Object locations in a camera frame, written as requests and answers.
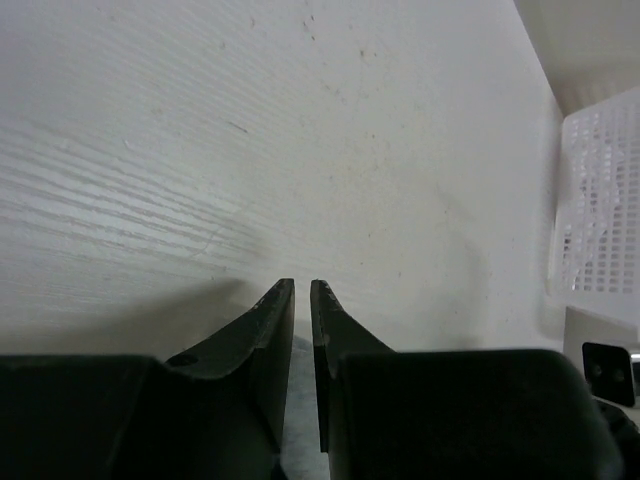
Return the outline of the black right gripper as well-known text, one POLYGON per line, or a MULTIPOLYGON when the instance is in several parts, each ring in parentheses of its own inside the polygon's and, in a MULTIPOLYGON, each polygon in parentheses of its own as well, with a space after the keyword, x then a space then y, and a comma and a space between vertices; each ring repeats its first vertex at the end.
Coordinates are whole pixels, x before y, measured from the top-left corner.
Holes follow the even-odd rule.
POLYGON ((585 379, 618 445, 625 479, 639 478, 639 424, 622 408, 639 408, 639 345, 584 342, 585 379))

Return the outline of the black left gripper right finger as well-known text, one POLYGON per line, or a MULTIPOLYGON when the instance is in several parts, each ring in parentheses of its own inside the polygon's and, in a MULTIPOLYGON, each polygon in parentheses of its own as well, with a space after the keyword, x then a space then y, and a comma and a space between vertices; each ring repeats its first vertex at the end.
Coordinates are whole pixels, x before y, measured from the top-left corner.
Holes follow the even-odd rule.
POLYGON ((334 479, 619 479, 580 373, 544 349, 397 352, 310 289, 320 445, 334 479))

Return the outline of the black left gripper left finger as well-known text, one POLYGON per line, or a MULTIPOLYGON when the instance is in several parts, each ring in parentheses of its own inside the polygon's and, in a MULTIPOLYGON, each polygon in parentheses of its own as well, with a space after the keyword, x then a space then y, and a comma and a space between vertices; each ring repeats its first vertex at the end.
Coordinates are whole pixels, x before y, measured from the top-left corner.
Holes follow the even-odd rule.
POLYGON ((166 361, 5 355, 5 479, 281 479, 295 287, 166 361))

